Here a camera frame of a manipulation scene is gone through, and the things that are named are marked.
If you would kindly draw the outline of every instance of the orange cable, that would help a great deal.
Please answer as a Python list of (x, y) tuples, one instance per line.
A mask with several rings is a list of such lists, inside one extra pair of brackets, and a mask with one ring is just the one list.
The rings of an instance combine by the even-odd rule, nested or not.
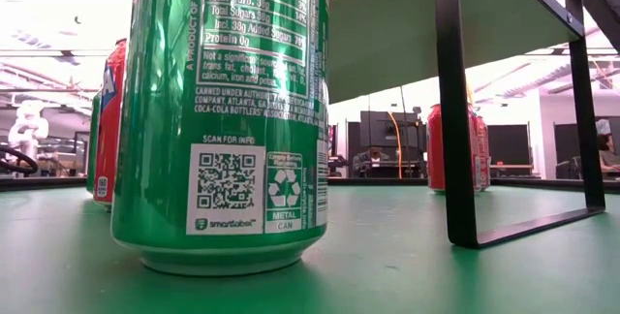
[(396, 141), (398, 142), (398, 179), (403, 179), (403, 148), (400, 147), (400, 131), (398, 131), (398, 123), (396, 123), (396, 119), (394, 119), (391, 111), (388, 111), (387, 114), (389, 114), (389, 117), (391, 118), (391, 121), (394, 123), (394, 127), (396, 128)]

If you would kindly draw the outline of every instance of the qr code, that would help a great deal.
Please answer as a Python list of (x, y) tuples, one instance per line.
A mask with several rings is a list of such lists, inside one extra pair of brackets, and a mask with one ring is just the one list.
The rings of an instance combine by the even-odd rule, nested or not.
[(198, 208), (245, 209), (254, 206), (257, 158), (253, 154), (201, 153)]

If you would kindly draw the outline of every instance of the person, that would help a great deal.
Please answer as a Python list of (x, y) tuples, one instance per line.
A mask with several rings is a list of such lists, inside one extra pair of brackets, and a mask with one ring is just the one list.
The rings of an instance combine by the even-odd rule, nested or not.
[(383, 153), (380, 147), (371, 147), (353, 158), (353, 174), (355, 177), (366, 176), (370, 167), (378, 167), (382, 161), (389, 161), (389, 155)]
[(604, 172), (620, 171), (620, 156), (614, 153), (613, 137), (611, 135), (598, 135), (597, 140), (601, 170)]

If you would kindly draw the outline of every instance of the white robot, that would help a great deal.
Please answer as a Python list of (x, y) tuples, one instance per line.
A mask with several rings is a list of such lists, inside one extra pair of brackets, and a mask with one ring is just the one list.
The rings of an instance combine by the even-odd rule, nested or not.
[(47, 138), (49, 124), (41, 117), (44, 108), (41, 101), (24, 101), (17, 109), (17, 120), (9, 131), (9, 145), (37, 160), (39, 140)]

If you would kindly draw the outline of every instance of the green table surface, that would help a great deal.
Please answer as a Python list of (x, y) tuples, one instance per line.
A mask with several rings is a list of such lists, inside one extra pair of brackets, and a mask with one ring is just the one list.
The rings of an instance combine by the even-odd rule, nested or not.
[[(188, 278), (143, 267), (83, 188), (0, 194), (0, 313), (614, 313), (620, 196), (608, 213), (483, 251), (446, 237), (425, 187), (331, 187), (326, 236), (292, 267)], [(489, 229), (583, 206), (579, 193), (492, 187)]]
[[(543, 1), (461, 0), (466, 67), (583, 33), (557, 1)], [(437, 76), (435, 0), (329, 0), (328, 36), (332, 103)]]

